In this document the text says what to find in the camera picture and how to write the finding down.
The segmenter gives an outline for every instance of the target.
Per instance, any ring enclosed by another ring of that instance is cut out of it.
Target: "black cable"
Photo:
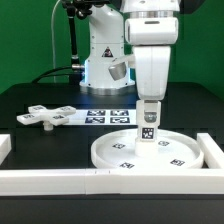
[[[48,74],[48,75],[45,75],[45,76],[42,76],[42,77],[39,77],[39,78],[36,78],[35,80],[33,80],[33,81],[35,81],[35,82],[32,82],[32,83],[38,83],[41,79],[43,79],[43,78],[48,78],[48,77],[55,77],[55,76],[72,76],[72,75],[80,75],[80,72],[73,72],[73,73],[63,73],[63,74]]]
[[[32,81],[32,83],[37,83],[41,78],[46,77],[49,74],[52,74],[52,73],[58,72],[58,71],[62,71],[62,70],[66,70],[66,69],[72,69],[72,66],[63,66],[63,67],[58,67],[58,68],[54,68],[49,71],[46,71],[43,74],[41,74],[40,76],[38,76],[37,78],[35,78]]]

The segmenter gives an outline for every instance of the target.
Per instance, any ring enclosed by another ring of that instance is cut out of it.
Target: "robot logo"
[[[109,47],[106,48],[102,57],[103,58],[113,58],[114,57]]]

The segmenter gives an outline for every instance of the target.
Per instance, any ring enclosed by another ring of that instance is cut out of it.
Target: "white border frame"
[[[0,196],[77,194],[224,194],[224,153],[208,134],[197,142],[209,168],[132,172],[123,169],[1,170]],[[0,135],[0,158],[11,149]]]

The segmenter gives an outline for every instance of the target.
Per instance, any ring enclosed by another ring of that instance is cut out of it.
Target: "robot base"
[[[119,89],[115,88],[92,88],[90,86],[84,86],[80,84],[80,91],[85,93],[91,93],[102,96],[112,96],[124,93],[130,93],[136,91],[135,82],[131,82],[129,85]]]
[[[93,164],[97,168],[126,168],[144,171],[201,168],[203,165],[203,152],[198,143],[188,136],[158,130],[158,151],[154,155],[152,153],[151,157],[136,155],[136,137],[137,129],[128,129],[98,138],[91,148]]]

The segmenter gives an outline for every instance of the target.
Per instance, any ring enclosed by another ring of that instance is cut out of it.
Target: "black panel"
[[[181,0],[180,13],[181,14],[192,14],[195,12],[205,0]]]

